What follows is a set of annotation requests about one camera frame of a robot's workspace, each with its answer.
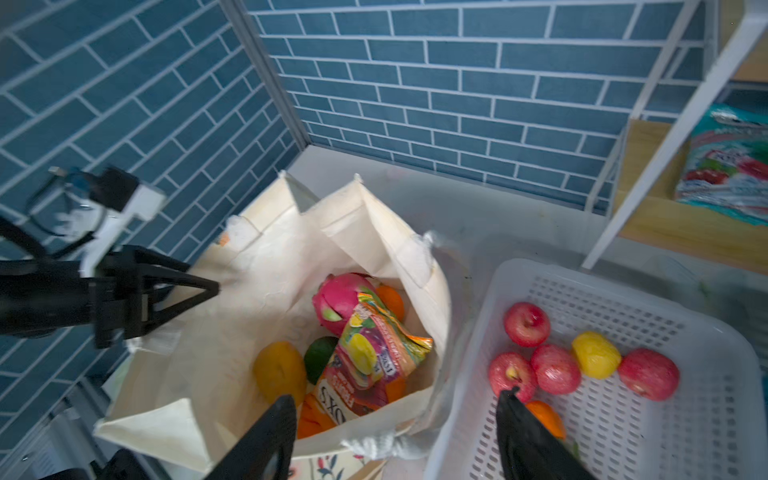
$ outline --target apple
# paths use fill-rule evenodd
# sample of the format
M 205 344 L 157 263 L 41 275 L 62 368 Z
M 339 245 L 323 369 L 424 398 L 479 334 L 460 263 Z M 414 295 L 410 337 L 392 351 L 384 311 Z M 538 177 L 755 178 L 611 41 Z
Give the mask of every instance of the apple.
M 494 358 L 488 368 L 488 381 L 497 397 L 502 390 L 512 390 L 514 386 L 520 387 L 515 396 L 523 403 L 530 402 L 536 393 L 536 375 L 519 353 L 502 353 Z
M 551 331 L 547 313 L 528 302 L 519 302 L 504 315 L 504 330 L 519 346 L 539 346 Z
M 552 395 L 573 393 L 581 384 L 581 370 L 576 359 L 561 346 L 545 344 L 531 355 L 531 368 L 538 386 Z
M 636 349 L 621 360 L 619 378 L 629 390 L 655 402 L 672 396 L 680 383 L 680 370 L 666 356 L 649 349 Z

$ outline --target plastic basket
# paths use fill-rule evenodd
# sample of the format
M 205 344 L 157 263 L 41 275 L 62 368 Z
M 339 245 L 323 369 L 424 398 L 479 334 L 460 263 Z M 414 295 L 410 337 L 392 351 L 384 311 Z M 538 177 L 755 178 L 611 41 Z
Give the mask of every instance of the plastic basket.
M 618 378 L 584 377 L 578 390 L 535 399 L 563 418 L 568 439 L 597 478 L 730 480 L 768 478 L 760 370 L 750 344 L 727 324 L 594 276 L 530 260 L 509 260 L 493 277 L 456 386 L 456 404 L 431 454 L 426 478 L 504 478 L 496 444 L 496 399 L 488 364 L 517 347 L 502 317 L 513 303 L 539 305 L 550 343 L 570 348 L 585 330 L 622 354 L 645 346 L 680 368 L 666 402 L 632 393 Z

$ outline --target blue brick wall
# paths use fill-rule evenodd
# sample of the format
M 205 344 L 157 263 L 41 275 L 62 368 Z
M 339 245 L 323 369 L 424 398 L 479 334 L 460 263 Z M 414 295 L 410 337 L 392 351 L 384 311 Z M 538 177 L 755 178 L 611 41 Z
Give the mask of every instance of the blue brick wall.
M 0 214 L 30 224 L 28 196 L 50 166 L 130 171 L 168 195 L 122 243 L 194 261 L 297 153 L 217 2 L 4 0 L 0 7 Z M 60 193 L 35 212 L 53 224 Z M 0 240 L 0 259 L 21 252 Z M 124 355 L 90 327 L 20 340 L 0 336 L 2 459 L 82 376 Z
M 245 4 L 314 144 L 573 207 L 584 206 L 682 6 Z M 702 5 L 644 118 L 671 121 L 698 85 L 703 19 Z

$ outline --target shelf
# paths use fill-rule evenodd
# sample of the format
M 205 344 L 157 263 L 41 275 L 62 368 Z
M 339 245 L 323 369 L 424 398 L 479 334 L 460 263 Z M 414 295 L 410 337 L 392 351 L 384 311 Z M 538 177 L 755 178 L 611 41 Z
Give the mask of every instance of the shelf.
M 630 122 L 614 211 L 670 127 L 651 121 Z M 672 200 L 686 154 L 687 146 L 670 162 L 619 236 L 768 275 L 768 227 L 755 227 L 704 207 Z
M 720 0 L 720 51 L 744 15 L 743 0 Z M 768 35 L 763 35 L 733 75 L 733 81 L 768 82 Z

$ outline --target dragon fruit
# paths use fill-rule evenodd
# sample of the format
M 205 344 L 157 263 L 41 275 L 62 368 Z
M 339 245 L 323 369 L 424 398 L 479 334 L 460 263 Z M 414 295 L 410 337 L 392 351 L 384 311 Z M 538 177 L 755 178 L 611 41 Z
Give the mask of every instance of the dragon fruit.
M 326 327 L 335 336 L 341 336 L 349 318 L 357 306 L 357 293 L 365 292 L 376 296 L 376 290 L 359 273 L 329 275 L 320 285 L 312 304 L 317 312 L 320 325 Z

